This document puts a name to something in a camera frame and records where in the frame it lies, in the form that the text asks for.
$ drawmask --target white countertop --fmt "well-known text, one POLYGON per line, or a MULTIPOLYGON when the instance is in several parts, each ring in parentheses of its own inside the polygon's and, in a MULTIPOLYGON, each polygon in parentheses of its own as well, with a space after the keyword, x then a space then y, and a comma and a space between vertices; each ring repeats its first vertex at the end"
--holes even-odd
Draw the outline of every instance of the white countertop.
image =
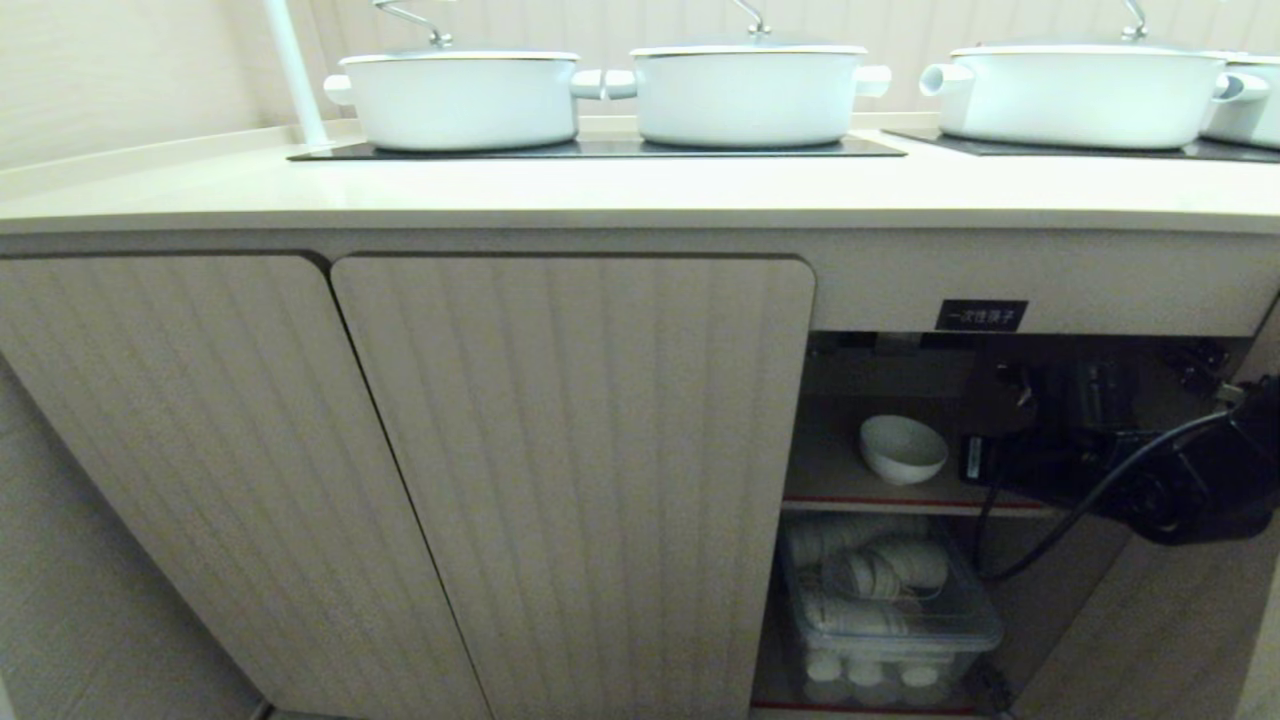
MULTIPOLYGON (((333 127, 340 143, 360 140, 349 120, 333 127)), ((406 227, 1280 234, 1280 164, 977 158, 876 129, 855 135, 909 155, 289 163, 306 149, 289 131, 269 128, 3 172, 0 234, 406 227)))

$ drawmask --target clear plastic container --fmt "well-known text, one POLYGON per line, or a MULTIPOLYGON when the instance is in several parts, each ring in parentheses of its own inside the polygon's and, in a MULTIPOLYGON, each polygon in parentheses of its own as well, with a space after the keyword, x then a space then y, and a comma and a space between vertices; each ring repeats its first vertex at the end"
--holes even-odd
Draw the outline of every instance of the clear plastic container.
POLYGON ((805 683, 849 683, 869 707, 946 703, 1004 625, 941 523, 801 514, 781 532, 805 683))

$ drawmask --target wood grain cabinet door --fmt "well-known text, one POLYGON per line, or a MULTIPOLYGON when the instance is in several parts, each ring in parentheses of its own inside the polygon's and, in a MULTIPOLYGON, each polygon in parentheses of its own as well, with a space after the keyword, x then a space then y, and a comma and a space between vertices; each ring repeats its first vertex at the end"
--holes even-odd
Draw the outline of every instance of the wood grain cabinet door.
POLYGON ((351 258, 333 281, 495 717, 746 717, 809 268, 351 258))
POLYGON ((489 716, 316 266, 0 261, 0 350, 269 701, 489 716))

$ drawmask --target white pot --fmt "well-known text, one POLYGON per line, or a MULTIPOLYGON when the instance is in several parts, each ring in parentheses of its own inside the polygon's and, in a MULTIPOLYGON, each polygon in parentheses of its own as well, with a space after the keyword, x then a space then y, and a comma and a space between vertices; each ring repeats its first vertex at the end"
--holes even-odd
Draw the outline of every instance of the white pot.
POLYGON ((1204 137, 1280 150, 1280 55, 1238 55, 1204 137))
POLYGON ((325 94, 355 105, 369 142, 388 150, 530 147, 577 135, 575 97, 600 99, 599 70, 568 53, 439 50, 361 55, 325 94))
POLYGON ((1196 140, 1225 67, 1206 53, 1140 44, 996 45, 925 68, 920 92, 941 96, 940 128, 950 135, 1165 150, 1196 140))
POLYGON ((849 132, 854 97, 881 96, 886 67, 840 45, 690 45, 635 50, 635 73, 611 70, 605 97, 639 96, 640 135, 703 147, 794 147, 849 132))

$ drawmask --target power cord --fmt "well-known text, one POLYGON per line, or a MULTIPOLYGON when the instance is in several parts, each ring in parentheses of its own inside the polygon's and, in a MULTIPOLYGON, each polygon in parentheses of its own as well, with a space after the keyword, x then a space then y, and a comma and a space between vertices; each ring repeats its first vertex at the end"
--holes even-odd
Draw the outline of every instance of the power cord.
POLYGON ((1120 478, 1123 478, 1125 473, 1132 470, 1135 465, 1146 460, 1152 452, 1160 450, 1161 447, 1184 436, 1194 433, 1202 428, 1228 420, 1229 415, 1230 411, 1224 410, 1221 413, 1213 413, 1212 415, 1197 418, 1196 420, 1184 423, 1164 433, 1156 439, 1148 442, 1147 445, 1142 446, 1137 452, 1125 459, 1124 462, 1116 465, 1115 469, 1107 473, 1106 477, 1103 477, 1102 480, 1098 482, 1098 484, 1096 484, 1092 491, 1089 491, 1089 495, 1084 496, 1084 500, 1076 503, 1076 506, 1071 509, 1071 511, 1066 515, 1066 518, 1059 521, 1059 524, 1052 530, 1050 530, 1047 536, 1044 536, 1044 539, 1042 539, 1039 544, 1032 548, 1030 552, 1024 555, 1021 560, 1014 562, 1007 569, 1001 570, 1000 573, 983 573, 982 541, 987 532, 987 520, 991 518, 991 510, 996 505, 996 498, 1000 496, 1000 491, 1004 486, 1004 479, 1005 479, 1004 473, 996 473, 996 477, 992 479, 991 483, 991 489, 987 492, 987 501, 983 502, 982 512, 978 514, 978 527, 974 532, 973 564, 974 569, 978 570, 978 577, 987 582, 1000 583, 1019 575, 1020 573, 1030 568, 1033 564, 1036 564, 1036 561, 1044 557, 1044 555, 1047 555, 1048 551, 1052 550, 1053 546, 1056 546, 1059 541, 1062 539, 1062 536, 1070 532, 1071 528, 1074 528, 1075 524, 1080 520, 1080 518, 1083 518, 1085 512, 1092 510, 1093 506, 1097 503, 1097 501, 1108 489, 1111 489, 1111 486, 1114 486, 1120 478))

